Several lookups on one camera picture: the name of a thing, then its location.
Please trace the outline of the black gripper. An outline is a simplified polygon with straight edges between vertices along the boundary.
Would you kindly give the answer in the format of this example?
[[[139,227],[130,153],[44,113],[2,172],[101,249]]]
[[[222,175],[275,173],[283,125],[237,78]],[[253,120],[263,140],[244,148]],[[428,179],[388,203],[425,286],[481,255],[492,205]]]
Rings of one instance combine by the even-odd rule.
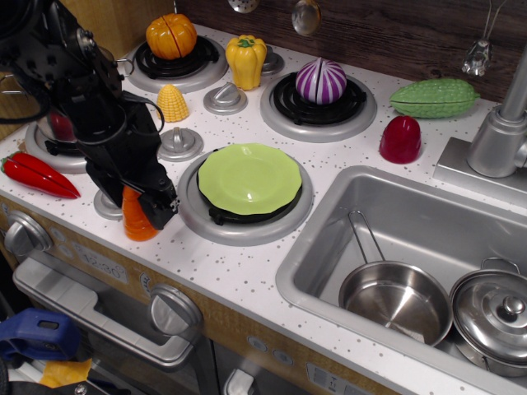
[[[146,218],[163,230],[179,211],[173,183],[158,162],[160,130],[149,108],[155,104],[124,92],[90,115],[77,130],[77,146],[86,156],[88,174],[117,207],[123,204],[124,187],[142,193],[138,198]]]

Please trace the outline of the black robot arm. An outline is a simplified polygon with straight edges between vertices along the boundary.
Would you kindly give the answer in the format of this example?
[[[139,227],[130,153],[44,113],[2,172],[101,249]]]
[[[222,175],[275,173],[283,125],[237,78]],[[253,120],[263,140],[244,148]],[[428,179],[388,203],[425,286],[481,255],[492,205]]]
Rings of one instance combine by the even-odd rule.
[[[61,2],[1,3],[1,69],[36,99],[37,113],[27,121],[51,109],[65,115],[86,172],[102,193],[120,207],[130,187],[150,224],[164,228],[178,202],[157,159],[161,138],[147,108],[151,102],[123,90],[116,63]]]

